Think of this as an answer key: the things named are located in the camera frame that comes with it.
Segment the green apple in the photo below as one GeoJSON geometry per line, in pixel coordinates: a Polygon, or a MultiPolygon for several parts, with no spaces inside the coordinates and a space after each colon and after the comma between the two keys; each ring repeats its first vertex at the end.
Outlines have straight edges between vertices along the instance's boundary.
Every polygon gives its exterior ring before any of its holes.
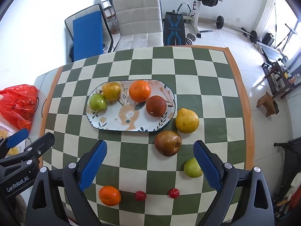
{"type": "Polygon", "coordinates": [[[101,93],[95,93],[89,99],[89,106],[93,111],[105,111],[107,108],[106,98],[101,93]]]}
{"type": "Polygon", "coordinates": [[[196,158],[190,158],[185,162],[184,172],[191,178],[198,178],[203,175],[203,171],[199,166],[196,158]]]}

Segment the small orange tangerine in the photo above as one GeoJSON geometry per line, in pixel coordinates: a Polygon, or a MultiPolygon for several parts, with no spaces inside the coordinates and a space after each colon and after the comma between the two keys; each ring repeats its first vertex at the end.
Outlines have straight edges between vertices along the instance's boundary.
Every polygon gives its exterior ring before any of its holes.
{"type": "Polygon", "coordinates": [[[121,193],[113,186],[104,186],[100,189],[98,196],[106,206],[116,206],[121,202],[121,193]]]}

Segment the brown pear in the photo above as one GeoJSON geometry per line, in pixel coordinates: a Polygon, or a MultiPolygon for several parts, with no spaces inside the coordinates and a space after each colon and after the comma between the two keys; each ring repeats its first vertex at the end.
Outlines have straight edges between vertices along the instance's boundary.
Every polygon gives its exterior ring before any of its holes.
{"type": "Polygon", "coordinates": [[[174,131],[163,131],[157,134],[154,144],[160,154],[171,157],[181,149],[182,138],[174,131]]]}

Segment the large yellow lemon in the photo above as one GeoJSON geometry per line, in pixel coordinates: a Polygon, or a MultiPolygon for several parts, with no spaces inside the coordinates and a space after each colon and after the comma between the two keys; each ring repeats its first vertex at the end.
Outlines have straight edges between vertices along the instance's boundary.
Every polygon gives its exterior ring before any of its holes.
{"type": "Polygon", "coordinates": [[[185,134],[193,133],[199,126],[198,115],[189,109],[181,108],[176,116],[176,128],[185,134]]]}

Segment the red cherry tomato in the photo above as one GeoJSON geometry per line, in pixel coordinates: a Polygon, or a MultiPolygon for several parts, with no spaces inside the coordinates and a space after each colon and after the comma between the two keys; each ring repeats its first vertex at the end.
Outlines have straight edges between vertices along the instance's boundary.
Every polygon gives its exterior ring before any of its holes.
{"type": "Polygon", "coordinates": [[[172,188],[168,191],[168,196],[172,199],[177,199],[180,196],[180,191],[176,188],[172,188]]]}
{"type": "Polygon", "coordinates": [[[143,191],[137,191],[137,192],[135,193],[135,200],[137,200],[137,201],[139,201],[139,202],[145,201],[145,200],[146,200],[146,197],[147,197],[147,195],[146,195],[146,193],[143,192],[143,191]]]}

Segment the dark red-orange orange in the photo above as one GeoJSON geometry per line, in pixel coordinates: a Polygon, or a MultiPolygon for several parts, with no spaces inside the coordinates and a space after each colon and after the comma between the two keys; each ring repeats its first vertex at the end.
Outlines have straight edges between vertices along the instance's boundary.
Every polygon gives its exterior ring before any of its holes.
{"type": "Polygon", "coordinates": [[[155,95],[146,102],[146,111],[152,117],[160,117],[166,111],[167,105],[163,97],[155,95]]]}

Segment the red plastic bag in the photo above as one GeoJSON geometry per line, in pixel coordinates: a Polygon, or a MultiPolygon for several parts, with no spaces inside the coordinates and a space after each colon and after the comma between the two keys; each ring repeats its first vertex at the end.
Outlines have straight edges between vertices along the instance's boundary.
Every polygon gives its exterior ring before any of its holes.
{"type": "Polygon", "coordinates": [[[1,90],[1,96],[1,116],[15,128],[30,131],[38,89],[33,85],[17,85],[1,90]]]}

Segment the green checkered tablecloth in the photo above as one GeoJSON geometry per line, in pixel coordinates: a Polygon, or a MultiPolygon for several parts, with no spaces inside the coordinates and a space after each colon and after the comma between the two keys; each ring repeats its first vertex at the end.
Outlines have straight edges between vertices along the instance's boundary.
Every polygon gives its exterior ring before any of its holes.
{"type": "Polygon", "coordinates": [[[249,100],[227,48],[123,50],[38,77],[39,131],[55,136],[43,163],[64,168],[97,140],[108,152],[85,190],[102,223],[196,225],[216,191],[184,164],[202,140],[236,168],[254,164],[249,100]]]}

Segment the floral oval plate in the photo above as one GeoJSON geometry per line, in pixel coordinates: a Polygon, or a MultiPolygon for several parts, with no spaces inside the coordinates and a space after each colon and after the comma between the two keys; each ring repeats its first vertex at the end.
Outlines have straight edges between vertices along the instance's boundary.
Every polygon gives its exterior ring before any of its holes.
{"type": "Polygon", "coordinates": [[[87,103],[86,116],[90,124],[101,130],[126,132],[155,132],[164,127],[174,116],[176,98],[169,86],[159,80],[145,81],[150,85],[151,96],[161,96],[166,101],[166,111],[160,117],[152,117],[146,111],[146,103],[135,102],[129,94],[134,80],[118,81],[121,86],[119,99],[107,102],[105,111],[93,111],[87,103]]]}

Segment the small yellow citrus fruit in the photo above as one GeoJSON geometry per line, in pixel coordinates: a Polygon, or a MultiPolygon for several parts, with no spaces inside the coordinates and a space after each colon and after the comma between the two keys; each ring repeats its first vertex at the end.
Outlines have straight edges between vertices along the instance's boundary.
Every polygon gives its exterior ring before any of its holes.
{"type": "Polygon", "coordinates": [[[108,82],[102,86],[103,96],[110,102],[119,99],[121,86],[116,82],[108,82]]]}

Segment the small wooden stool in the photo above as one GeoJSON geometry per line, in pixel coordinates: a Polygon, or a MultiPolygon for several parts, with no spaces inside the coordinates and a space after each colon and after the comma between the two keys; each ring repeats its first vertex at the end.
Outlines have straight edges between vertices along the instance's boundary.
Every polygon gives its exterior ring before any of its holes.
{"type": "Polygon", "coordinates": [[[261,109],[265,108],[265,116],[269,117],[271,115],[277,115],[279,113],[279,107],[274,98],[268,93],[265,94],[257,100],[256,107],[261,109]]]}

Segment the bright orange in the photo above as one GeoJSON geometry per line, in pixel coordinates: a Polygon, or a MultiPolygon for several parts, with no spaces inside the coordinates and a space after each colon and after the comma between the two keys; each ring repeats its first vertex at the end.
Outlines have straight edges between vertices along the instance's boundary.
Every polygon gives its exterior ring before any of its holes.
{"type": "Polygon", "coordinates": [[[138,103],[144,102],[151,95],[151,87],[146,81],[138,80],[130,86],[129,94],[133,101],[138,103]]]}

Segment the dark wooden side table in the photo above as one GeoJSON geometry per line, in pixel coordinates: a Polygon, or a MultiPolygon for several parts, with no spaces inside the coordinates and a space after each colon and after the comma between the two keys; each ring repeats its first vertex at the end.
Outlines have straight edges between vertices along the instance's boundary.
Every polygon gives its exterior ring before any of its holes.
{"type": "Polygon", "coordinates": [[[265,74],[263,80],[268,81],[273,98],[280,96],[283,99],[300,87],[300,66],[292,72],[292,76],[289,76],[290,71],[284,69],[278,61],[271,65],[263,63],[261,67],[265,74]]]}

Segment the blue cushioned chair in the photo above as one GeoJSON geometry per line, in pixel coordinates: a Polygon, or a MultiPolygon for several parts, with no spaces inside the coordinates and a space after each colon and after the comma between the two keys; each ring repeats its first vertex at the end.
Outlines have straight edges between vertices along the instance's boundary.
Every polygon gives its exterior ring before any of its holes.
{"type": "Polygon", "coordinates": [[[65,26],[73,41],[69,52],[72,62],[112,52],[113,37],[100,4],[71,15],[65,26]]]}

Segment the black blue weight bench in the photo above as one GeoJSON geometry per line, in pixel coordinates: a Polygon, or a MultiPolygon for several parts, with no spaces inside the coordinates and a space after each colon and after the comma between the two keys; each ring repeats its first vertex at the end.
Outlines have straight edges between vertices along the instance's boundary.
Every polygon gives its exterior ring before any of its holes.
{"type": "Polygon", "coordinates": [[[183,15],[167,12],[164,17],[164,46],[186,45],[183,15]]]}

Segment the barbell on floor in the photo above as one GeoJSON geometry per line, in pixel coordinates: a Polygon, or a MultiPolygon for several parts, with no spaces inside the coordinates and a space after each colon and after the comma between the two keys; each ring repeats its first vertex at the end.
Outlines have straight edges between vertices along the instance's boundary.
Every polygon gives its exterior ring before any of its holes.
{"type": "Polygon", "coordinates": [[[262,38],[258,35],[258,33],[255,31],[255,30],[252,30],[250,32],[248,32],[247,30],[245,30],[244,28],[238,28],[238,27],[235,27],[235,26],[232,26],[230,24],[226,24],[224,22],[224,17],[219,15],[217,17],[217,19],[215,20],[216,22],[216,28],[218,30],[221,30],[224,26],[226,27],[231,27],[232,29],[235,29],[237,31],[240,31],[241,33],[243,33],[244,35],[246,36],[249,36],[249,39],[252,43],[257,43],[257,42],[262,42],[262,38]]]}

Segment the white padded chair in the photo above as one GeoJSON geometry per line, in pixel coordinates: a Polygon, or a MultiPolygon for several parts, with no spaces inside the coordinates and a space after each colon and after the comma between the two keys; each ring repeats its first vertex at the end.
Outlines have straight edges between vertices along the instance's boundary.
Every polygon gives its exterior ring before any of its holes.
{"type": "Polygon", "coordinates": [[[163,46],[161,0],[112,0],[120,39],[114,51],[163,46]]]}

